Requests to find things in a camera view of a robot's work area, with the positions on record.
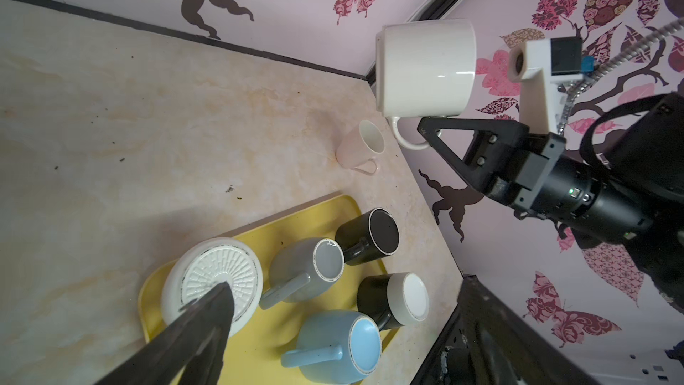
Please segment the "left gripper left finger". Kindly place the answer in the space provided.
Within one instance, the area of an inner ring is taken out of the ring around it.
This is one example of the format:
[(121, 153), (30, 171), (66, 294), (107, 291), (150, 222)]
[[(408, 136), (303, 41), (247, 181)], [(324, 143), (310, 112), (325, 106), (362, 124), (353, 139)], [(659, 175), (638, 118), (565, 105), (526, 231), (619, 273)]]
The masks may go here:
[(228, 283), (219, 283), (100, 384), (216, 384), (233, 322)]

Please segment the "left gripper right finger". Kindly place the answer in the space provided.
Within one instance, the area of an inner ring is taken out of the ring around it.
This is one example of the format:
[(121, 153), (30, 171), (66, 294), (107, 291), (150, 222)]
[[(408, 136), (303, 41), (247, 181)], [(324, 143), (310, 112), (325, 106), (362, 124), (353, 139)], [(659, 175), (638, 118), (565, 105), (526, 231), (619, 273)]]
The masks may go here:
[(461, 284), (458, 306), (468, 354), (462, 384), (596, 384), (475, 277)]

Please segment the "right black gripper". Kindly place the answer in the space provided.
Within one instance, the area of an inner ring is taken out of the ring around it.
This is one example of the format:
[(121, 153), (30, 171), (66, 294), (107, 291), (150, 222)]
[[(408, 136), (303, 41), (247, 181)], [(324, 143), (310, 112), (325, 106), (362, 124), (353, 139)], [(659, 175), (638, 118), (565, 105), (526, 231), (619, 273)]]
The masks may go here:
[(418, 132), (469, 186), (517, 211), (532, 210), (566, 148), (514, 120), (423, 118)]

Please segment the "white mug red interior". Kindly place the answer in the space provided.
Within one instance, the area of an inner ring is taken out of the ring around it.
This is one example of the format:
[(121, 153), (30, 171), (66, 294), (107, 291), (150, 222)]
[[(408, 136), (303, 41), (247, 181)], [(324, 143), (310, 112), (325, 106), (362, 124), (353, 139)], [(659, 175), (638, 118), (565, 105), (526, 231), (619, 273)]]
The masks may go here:
[(452, 117), (467, 108), (476, 76), (477, 41), (470, 21), (412, 21), (388, 25), (376, 35), (376, 104), (404, 149), (405, 118)]

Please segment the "pale pink mug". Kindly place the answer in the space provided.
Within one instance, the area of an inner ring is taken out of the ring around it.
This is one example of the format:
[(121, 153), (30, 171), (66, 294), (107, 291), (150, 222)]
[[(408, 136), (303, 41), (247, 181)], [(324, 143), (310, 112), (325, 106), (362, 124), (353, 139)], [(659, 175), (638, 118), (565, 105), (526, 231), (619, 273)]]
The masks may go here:
[(362, 120), (343, 137), (335, 155), (342, 168), (373, 176), (379, 170), (376, 158), (385, 149), (386, 143), (379, 128), (369, 120)]

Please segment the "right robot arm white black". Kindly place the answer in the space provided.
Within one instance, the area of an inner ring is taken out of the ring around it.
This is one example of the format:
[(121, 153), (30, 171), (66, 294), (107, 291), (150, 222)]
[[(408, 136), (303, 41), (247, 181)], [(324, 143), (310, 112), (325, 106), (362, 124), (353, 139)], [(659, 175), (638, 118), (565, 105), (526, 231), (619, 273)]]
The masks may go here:
[(580, 247), (623, 245), (674, 308), (683, 307), (683, 99), (658, 94), (619, 105), (606, 123), (638, 120), (603, 155), (594, 132), (580, 159), (566, 140), (509, 120), (424, 118), (424, 137), (470, 187), (519, 217), (569, 227)]

